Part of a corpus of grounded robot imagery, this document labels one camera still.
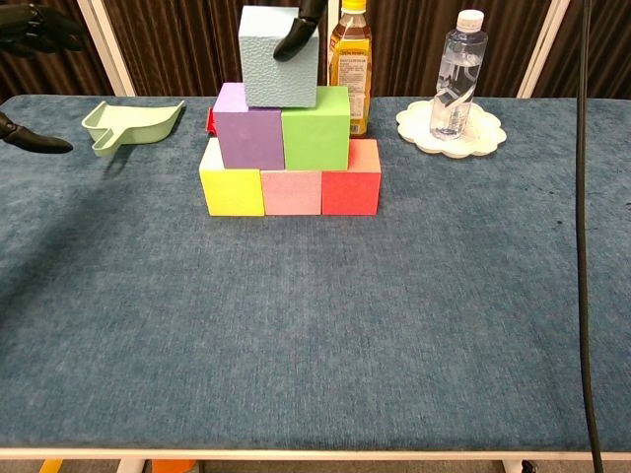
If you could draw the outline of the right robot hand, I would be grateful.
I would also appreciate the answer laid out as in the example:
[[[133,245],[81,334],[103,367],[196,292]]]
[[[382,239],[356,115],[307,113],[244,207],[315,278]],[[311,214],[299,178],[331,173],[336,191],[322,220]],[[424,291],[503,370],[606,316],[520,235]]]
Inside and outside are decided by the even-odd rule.
[[[300,2],[298,15],[289,32],[274,49],[273,58],[277,62],[288,62],[303,50],[318,28],[326,6],[326,0]]]

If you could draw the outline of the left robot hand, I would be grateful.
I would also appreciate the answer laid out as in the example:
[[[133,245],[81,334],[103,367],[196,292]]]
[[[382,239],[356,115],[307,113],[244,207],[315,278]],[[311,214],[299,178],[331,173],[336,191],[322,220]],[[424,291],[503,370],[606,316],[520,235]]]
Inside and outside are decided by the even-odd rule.
[[[36,52],[81,51],[82,27],[55,8],[23,3],[1,6],[1,50],[31,58]],[[73,150],[67,141],[34,133],[1,113],[1,140],[38,154],[66,154]]]

